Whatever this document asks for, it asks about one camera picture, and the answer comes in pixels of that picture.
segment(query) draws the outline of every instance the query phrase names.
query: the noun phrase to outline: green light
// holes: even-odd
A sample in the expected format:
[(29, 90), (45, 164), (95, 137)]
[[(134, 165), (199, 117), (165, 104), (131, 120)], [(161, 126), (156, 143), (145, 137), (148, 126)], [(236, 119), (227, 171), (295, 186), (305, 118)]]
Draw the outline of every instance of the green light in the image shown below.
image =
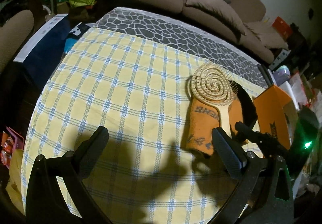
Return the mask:
[(304, 144), (305, 149), (307, 149), (311, 144), (312, 144), (312, 141), (305, 143), (305, 144)]

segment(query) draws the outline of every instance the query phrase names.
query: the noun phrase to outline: orange cloth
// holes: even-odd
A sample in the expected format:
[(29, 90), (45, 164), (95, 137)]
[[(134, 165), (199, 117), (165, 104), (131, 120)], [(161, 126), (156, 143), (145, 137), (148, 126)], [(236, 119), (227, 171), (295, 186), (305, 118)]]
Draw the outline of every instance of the orange cloth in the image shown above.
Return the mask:
[[(231, 135), (234, 136), (236, 122), (243, 122), (242, 106), (236, 97), (228, 108)], [(193, 97), (190, 111), (189, 136), (186, 149), (194, 149), (211, 156), (214, 152), (212, 145), (212, 130), (219, 127), (218, 111)]]

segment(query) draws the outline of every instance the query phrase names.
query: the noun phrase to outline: metal bolt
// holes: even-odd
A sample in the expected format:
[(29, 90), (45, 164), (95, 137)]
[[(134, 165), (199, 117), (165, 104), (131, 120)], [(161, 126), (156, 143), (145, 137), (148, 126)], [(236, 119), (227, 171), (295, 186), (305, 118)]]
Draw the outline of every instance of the metal bolt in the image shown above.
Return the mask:
[(276, 159), (277, 159), (278, 161), (280, 161), (280, 162), (283, 162), (283, 161), (284, 161), (284, 158), (283, 158), (282, 156), (280, 156), (280, 155), (277, 155), (277, 156), (276, 156)]
[(36, 157), (37, 161), (41, 161), (44, 158), (44, 155), (40, 154)]
[(74, 151), (69, 150), (64, 154), (64, 157), (71, 158), (74, 155)]
[(254, 157), (256, 157), (256, 154), (254, 152), (252, 152), (252, 151), (247, 151), (246, 154), (251, 159), (253, 159)]

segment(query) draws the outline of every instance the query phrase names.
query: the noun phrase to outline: checkered tablecloth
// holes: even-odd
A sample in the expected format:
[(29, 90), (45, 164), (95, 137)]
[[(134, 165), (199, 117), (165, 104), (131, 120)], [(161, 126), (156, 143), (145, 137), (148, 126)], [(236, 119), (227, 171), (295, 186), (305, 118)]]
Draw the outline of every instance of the checkered tablecloth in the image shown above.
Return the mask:
[[(83, 182), (114, 223), (206, 223), (235, 184), (217, 156), (180, 148), (189, 131), (188, 79), (207, 60), (132, 35), (91, 28), (46, 84), (30, 122), (23, 202), (34, 159), (75, 150), (98, 126), (110, 139)], [(263, 91), (237, 75), (252, 96)], [(258, 153), (257, 146), (246, 149)], [(78, 212), (62, 178), (70, 211)]]

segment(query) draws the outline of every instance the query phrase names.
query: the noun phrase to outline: orange cardboard box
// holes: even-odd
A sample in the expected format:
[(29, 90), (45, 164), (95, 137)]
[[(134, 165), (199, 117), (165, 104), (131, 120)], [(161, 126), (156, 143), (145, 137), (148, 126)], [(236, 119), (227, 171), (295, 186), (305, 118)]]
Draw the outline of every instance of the orange cardboard box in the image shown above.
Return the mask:
[(273, 85), (254, 99), (261, 133), (269, 133), (289, 149), (298, 119), (291, 97)]

